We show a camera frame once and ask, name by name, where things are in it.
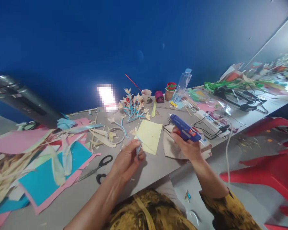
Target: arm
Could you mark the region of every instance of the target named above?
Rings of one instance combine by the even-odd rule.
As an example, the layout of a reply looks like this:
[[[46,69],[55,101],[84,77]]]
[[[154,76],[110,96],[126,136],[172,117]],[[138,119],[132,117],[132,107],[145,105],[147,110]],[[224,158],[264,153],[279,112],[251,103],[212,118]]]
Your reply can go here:
[[[203,159],[200,142],[192,142],[190,140],[185,142],[176,134],[177,130],[176,127],[173,129],[172,138],[179,145],[184,156],[192,163],[203,193],[210,198],[225,197],[228,194],[228,188]]]
[[[122,149],[105,180],[64,230],[102,229],[126,182],[145,159],[142,149],[139,158],[136,157],[135,151],[139,146],[138,140],[132,140]]]
[[[245,210],[243,204],[228,190],[219,177],[212,171],[202,158],[199,142],[185,142],[173,129],[172,138],[180,146],[182,153],[190,160],[201,184],[201,198],[206,208],[213,214],[212,222],[219,229],[254,229],[260,230],[252,216]]]

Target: person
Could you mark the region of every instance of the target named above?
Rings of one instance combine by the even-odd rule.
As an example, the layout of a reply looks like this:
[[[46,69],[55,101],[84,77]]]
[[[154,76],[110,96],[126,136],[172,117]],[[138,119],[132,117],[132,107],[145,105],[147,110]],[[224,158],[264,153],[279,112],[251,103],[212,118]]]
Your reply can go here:
[[[175,127],[172,138],[195,170],[202,187],[200,196],[214,215],[214,228],[260,229],[243,204],[202,158],[200,143],[185,142],[177,132]],[[139,146],[140,141],[135,139],[121,150],[110,173],[64,230],[196,229],[169,197],[152,188],[146,188],[115,206],[124,186],[145,159],[142,149],[136,156]]]

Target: scissors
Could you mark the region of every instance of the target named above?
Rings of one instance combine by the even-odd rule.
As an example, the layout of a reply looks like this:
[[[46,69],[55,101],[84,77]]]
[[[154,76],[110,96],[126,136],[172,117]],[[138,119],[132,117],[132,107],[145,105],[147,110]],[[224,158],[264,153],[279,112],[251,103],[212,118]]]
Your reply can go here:
[[[99,168],[101,168],[102,166],[107,165],[107,164],[108,164],[109,162],[111,162],[112,160],[113,160],[113,156],[111,156],[111,155],[105,156],[103,159],[101,159],[101,161],[99,162],[97,168],[93,169],[92,171],[90,171],[89,173],[87,173],[86,175],[84,175],[83,177],[81,177],[81,178],[78,180],[78,182],[79,182],[79,181],[82,181],[83,179],[85,179],[85,178],[87,178],[87,177],[89,177],[89,176],[91,176],[91,175],[93,175],[95,172],[97,172],[97,170],[98,170]],[[100,179],[101,179],[102,177],[106,177],[106,176],[107,176],[106,174],[98,174],[98,175],[96,176],[96,180],[97,180],[98,184],[101,184]]]

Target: yellow patterned shirt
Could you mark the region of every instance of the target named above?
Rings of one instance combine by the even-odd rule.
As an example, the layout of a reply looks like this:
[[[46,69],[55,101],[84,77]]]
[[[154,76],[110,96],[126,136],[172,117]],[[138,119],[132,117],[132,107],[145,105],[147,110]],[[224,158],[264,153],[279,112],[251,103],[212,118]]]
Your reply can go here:
[[[229,192],[221,199],[208,198],[202,192],[200,195],[207,209],[214,215],[212,224],[216,230],[260,230],[233,193]],[[196,230],[167,196],[154,189],[144,189],[119,203],[111,212],[109,222],[104,229]]]

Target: power strip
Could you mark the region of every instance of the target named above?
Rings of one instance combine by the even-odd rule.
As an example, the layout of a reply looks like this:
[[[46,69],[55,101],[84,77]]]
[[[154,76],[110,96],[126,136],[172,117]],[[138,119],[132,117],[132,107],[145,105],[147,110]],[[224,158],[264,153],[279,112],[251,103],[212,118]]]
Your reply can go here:
[[[199,110],[195,113],[195,116],[199,119],[202,120],[202,122],[208,127],[208,129],[205,128],[205,130],[207,132],[209,132],[210,134],[216,134],[217,132],[220,131],[220,127],[219,125],[215,124],[215,122],[217,122],[216,120],[214,120],[212,117],[210,117],[207,113],[205,113],[203,110]],[[218,136],[219,137],[225,137],[228,134],[230,134],[229,130],[226,130],[223,133],[220,133]]]

